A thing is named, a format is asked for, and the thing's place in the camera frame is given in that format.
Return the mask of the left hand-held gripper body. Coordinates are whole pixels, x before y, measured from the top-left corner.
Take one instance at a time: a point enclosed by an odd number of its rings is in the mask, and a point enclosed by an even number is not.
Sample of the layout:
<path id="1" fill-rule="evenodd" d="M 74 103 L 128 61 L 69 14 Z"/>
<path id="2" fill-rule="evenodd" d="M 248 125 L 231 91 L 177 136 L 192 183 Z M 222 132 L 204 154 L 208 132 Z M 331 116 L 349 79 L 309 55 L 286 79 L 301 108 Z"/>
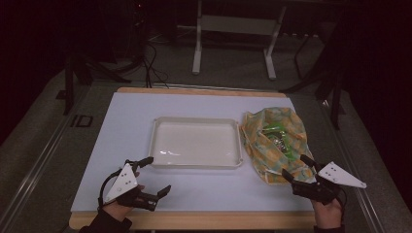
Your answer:
<path id="1" fill-rule="evenodd" d="M 111 174 L 103 183 L 103 187 L 106 187 L 108 181 L 112 178 L 116 180 L 112 184 L 110 190 L 103 198 L 103 205 L 118 201 L 119 204 L 129 206 L 138 209 L 144 209 L 153 212 L 159 198 L 156 195 L 145 193 L 142 190 L 136 188 L 138 185 L 137 177 L 135 173 L 139 167 L 134 167 L 136 161 L 126 160 L 121 169 Z M 132 191 L 132 197 L 129 199 L 125 196 L 125 193 Z"/>

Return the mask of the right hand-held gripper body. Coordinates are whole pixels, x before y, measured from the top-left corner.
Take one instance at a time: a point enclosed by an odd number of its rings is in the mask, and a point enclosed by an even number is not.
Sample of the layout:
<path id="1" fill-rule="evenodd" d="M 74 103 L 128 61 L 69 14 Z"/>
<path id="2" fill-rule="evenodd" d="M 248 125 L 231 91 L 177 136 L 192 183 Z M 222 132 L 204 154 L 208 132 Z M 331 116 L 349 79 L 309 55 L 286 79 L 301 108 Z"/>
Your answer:
<path id="1" fill-rule="evenodd" d="M 301 182 L 291 176 L 292 193 L 294 195 L 326 205 L 338 197 L 339 192 L 342 190 L 342 185 L 367 188 L 366 183 L 354 177 L 334 162 L 321 165 L 315 161 L 305 161 L 305 164 L 315 169 L 315 180 L 311 183 Z"/>

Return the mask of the green plastic packet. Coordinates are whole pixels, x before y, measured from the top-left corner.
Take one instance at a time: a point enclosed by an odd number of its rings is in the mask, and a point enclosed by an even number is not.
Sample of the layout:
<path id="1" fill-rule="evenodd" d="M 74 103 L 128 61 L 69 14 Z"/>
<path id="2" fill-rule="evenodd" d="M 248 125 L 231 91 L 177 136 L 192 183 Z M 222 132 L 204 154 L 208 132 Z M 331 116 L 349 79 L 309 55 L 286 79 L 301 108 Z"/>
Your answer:
<path id="1" fill-rule="evenodd" d="M 289 160 L 294 160 L 292 148 L 288 143 L 286 128 L 280 122 L 268 123 L 262 128 L 263 135 Z"/>

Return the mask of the white plastic tray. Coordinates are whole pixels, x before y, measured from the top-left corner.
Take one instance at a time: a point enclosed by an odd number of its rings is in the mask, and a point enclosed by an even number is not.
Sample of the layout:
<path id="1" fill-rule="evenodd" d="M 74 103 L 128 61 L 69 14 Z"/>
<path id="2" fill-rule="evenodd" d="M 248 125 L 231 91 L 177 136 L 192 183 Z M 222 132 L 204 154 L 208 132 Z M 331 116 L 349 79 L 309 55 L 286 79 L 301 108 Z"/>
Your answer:
<path id="1" fill-rule="evenodd" d="M 161 168 L 236 169 L 243 163 L 238 122 L 159 117 L 154 121 L 149 156 Z"/>

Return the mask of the person's left hand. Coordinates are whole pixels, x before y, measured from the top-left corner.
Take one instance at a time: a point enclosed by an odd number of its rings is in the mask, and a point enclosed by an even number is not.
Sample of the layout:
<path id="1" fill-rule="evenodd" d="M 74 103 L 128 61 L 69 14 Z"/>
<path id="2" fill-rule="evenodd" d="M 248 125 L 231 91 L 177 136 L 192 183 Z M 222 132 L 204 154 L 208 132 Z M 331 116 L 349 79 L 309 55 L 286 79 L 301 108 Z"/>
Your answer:
<path id="1" fill-rule="evenodd" d="M 138 177 L 139 175 L 140 175 L 140 172 L 135 173 L 135 177 Z M 136 188 L 142 190 L 145 188 L 145 186 L 142 184 L 138 184 Z M 127 193 L 125 193 L 125 196 L 130 199 L 132 197 L 132 194 L 133 193 L 130 190 Z M 105 206 L 103 209 L 107 214 L 109 214 L 115 220 L 119 222 L 123 222 L 125 218 L 127 217 L 127 215 L 133 210 L 133 207 L 124 206 L 122 204 L 119 204 L 118 201 L 114 201 L 113 203 Z"/>

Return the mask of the person's right hand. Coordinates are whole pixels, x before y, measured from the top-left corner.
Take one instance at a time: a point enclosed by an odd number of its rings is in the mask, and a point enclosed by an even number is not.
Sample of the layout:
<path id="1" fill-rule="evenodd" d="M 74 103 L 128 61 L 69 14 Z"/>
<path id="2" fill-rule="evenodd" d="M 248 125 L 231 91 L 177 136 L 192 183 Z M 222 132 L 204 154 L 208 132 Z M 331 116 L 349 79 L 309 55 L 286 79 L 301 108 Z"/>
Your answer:
<path id="1" fill-rule="evenodd" d="M 316 226 L 321 229 L 338 228 L 342 224 L 342 206 L 337 199 L 328 204 L 311 201 L 315 213 Z"/>

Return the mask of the yellow patterned cloth bag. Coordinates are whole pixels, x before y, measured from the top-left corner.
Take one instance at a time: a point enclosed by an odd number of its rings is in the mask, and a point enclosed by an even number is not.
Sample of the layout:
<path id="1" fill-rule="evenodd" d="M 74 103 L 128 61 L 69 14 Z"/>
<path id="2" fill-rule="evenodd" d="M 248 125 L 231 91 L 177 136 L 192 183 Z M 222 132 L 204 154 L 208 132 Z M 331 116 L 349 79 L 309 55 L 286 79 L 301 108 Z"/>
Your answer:
<path id="1" fill-rule="evenodd" d="M 288 143 L 292 148 L 294 160 L 285 157 L 276 146 L 262 133 L 268 123 L 280 122 L 287 130 Z M 307 134 L 300 117 L 291 108 L 265 108 L 257 113 L 245 113 L 240 126 L 242 141 L 247 154 L 260 178 L 268 183 L 285 183 L 282 170 L 286 169 L 301 182 L 311 182 L 315 170 L 300 160 L 305 154 L 313 157 L 307 144 Z"/>

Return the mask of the black metal stand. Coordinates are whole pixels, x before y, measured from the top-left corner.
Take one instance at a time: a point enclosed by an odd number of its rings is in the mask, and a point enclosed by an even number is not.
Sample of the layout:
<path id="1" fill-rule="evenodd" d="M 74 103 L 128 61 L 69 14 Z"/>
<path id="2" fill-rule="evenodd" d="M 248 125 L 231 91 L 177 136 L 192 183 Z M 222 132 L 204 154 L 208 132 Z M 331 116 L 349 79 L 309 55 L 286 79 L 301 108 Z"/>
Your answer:
<path id="1" fill-rule="evenodd" d="M 91 85 L 93 77 L 88 66 L 106 75 L 109 79 L 118 83 L 130 83 L 130 80 L 124 79 L 114 71 L 101 65 L 96 60 L 82 53 L 71 53 L 66 57 L 64 69 L 65 88 L 58 92 L 56 98 L 65 101 L 63 114 L 67 116 L 74 107 L 74 78 L 77 78 L 80 84 Z"/>
<path id="2" fill-rule="evenodd" d="M 291 87 L 280 89 L 281 93 L 294 93 L 312 83 L 319 82 L 315 97 L 323 102 L 331 97 L 330 121 L 336 130 L 339 129 L 340 94 L 347 63 L 346 42 L 346 39 L 332 33 L 314 66 L 306 74 L 306 78 Z"/>

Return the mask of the white metal desk frame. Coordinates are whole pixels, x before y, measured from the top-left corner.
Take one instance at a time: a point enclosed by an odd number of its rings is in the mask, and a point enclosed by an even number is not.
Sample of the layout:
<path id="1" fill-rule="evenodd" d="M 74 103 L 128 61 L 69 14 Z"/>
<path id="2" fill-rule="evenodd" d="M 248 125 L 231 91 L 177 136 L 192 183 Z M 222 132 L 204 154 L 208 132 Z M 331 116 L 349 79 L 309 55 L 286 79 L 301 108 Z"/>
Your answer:
<path id="1" fill-rule="evenodd" d="M 279 37 L 283 19 L 287 11 L 286 6 L 282 6 L 277 14 L 276 19 L 245 18 L 245 17 L 224 17 L 214 15 L 204 15 L 202 13 L 202 0 L 197 0 L 196 13 L 196 44 L 191 72 L 198 75 L 201 69 L 202 58 L 202 32 L 227 32 L 237 34 L 251 34 L 270 36 L 271 41 L 263 49 L 263 56 L 267 71 L 268 79 L 273 81 L 277 78 L 275 67 L 272 59 L 272 53 Z"/>

